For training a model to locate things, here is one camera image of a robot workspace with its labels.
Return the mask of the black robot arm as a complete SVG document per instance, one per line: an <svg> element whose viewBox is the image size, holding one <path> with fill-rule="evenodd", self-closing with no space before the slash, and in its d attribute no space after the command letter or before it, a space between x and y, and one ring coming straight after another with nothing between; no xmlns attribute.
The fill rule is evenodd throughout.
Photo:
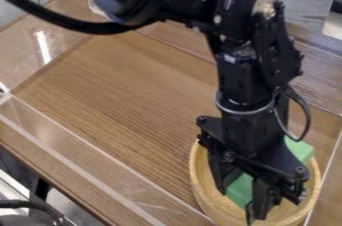
<svg viewBox="0 0 342 226"><path fill-rule="evenodd" d="M248 175L246 220L267 218L283 201L302 202L310 173L287 146L288 109L302 97L290 86L302 73L302 53L287 34L280 0L92 0L108 17L91 23L59 16L60 26L117 34L175 21L203 33L218 72L219 116L196 120L209 177L224 193Z"/></svg>

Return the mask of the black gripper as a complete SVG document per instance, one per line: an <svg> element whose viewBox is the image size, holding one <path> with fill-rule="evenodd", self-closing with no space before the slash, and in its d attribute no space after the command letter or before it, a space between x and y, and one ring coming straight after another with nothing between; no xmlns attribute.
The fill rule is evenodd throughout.
<svg viewBox="0 0 342 226"><path fill-rule="evenodd" d="M266 220L283 200L298 204L306 194L310 173L288 150L283 124L288 121L288 97L280 93L258 111L224 112L219 118L200 116L199 144L207 149L215 187L222 195L246 173L252 177L252 199L246 222Z"/></svg>

